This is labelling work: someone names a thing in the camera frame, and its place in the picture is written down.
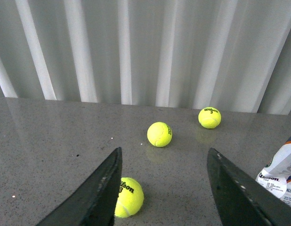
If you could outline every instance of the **speckled countertop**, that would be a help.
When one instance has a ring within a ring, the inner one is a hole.
[[[255,178],[291,135],[291,116],[222,112],[204,129],[199,110],[0,98],[0,226],[33,226],[64,201],[116,147],[122,176],[143,187],[145,202],[116,226],[218,226],[206,170],[214,147]],[[146,138],[156,121],[172,142]]]

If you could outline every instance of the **yellow tennis ball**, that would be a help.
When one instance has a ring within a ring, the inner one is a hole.
[[[203,108],[198,116],[199,123],[207,128],[216,128],[221,122],[221,113],[219,110],[213,107]]]
[[[172,140],[172,130],[164,122],[155,122],[147,130],[147,138],[156,147],[164,147]]]
[[[136,214],[144,202],[141,185],[133,178],[121,178],[115,216],[127,218]]]

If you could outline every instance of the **wilson logo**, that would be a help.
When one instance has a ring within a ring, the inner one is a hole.
[[[270,180],[279,181],[279,179],[278,179],[278,178],[269,178],[269,177],[265,177],[265,176],[263,176],[263,174],[262,174],[262,173],[259,173],[259,177],[260,177],[260,178],[265,178],[265,179],[270,179]]]
[[[212,108],[205,108],[204,111],[210,111],[211,114],[213,112],[219,113],[216,109],[212,109]]]
[[[126,189],[129,192],[131,192],[132,194],[134,194],[134,189],[131,188],[129,185],[127,185],[126,182],[121,181],[121,185],[119,187],[119,193],[121,193],[123,191],[123,189]]]

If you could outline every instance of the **white curtain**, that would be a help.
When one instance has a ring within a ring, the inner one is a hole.
[[[291,114],[291,0],[0,0],[0,97]]]

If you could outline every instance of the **wilson packaging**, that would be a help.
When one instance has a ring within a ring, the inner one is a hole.
[[[291,206],[291,137],[258,174],[256,181]]]

